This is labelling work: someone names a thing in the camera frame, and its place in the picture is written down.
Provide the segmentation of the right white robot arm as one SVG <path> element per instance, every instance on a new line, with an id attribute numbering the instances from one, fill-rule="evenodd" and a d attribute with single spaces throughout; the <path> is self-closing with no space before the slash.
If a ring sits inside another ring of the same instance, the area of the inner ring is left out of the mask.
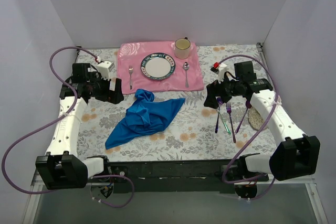
<path id="1" fill-rule="evenodd" d="M 283 109 L 280 98 L 265 78 L 257 78 L 251 61 L 234 65 L 231 75 L 224 63 L 215 63 L 211 71 L 218 79 L 207 85 L 205 107 L 219 107 L 218 98 L 227 103 L 232 97 L 246 98 L 257 110 L 276 141 L 271 155 L 243 155 L 237 162 L 237 173 L 242 180 L 260 174 L 272 174 L 279 181 L 312 175 L 316 172 L 320 142 L 308 136 Z"/>

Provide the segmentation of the blue satin napkin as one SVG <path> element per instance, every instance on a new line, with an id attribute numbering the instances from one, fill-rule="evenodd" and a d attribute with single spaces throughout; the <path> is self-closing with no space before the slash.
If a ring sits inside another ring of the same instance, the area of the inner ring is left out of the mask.
<path id="1" fill-rule="evenodd" d="M 136 100 L 105 142 L 106 149 L 126 144 L 136 137 L 163 132 L 185 103 L 184 98 L 155 102 L 154 93 L 138 89 Z"/>

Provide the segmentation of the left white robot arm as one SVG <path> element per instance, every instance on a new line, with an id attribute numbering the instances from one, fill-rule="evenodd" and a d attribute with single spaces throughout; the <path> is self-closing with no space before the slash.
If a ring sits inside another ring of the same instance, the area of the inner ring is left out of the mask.
<path id="1" fill-rule="evenodd" d="M 91 98 L 118 104 L 123 101 L 121 79 L 110 90 L 110 72 L 114 64 L 103 61 L 96 66 L 74 63 L 72 75 L 66 79 L 60 92 L 61 120 L 57 122 L 46 154 L 36 158 L 36 169 L 49 190 L 84 188 L 91 177 L 100 182 L 111 178 L 112 170 L 103 155 L 78 158 L 77 141 L 81 118 Z"/>

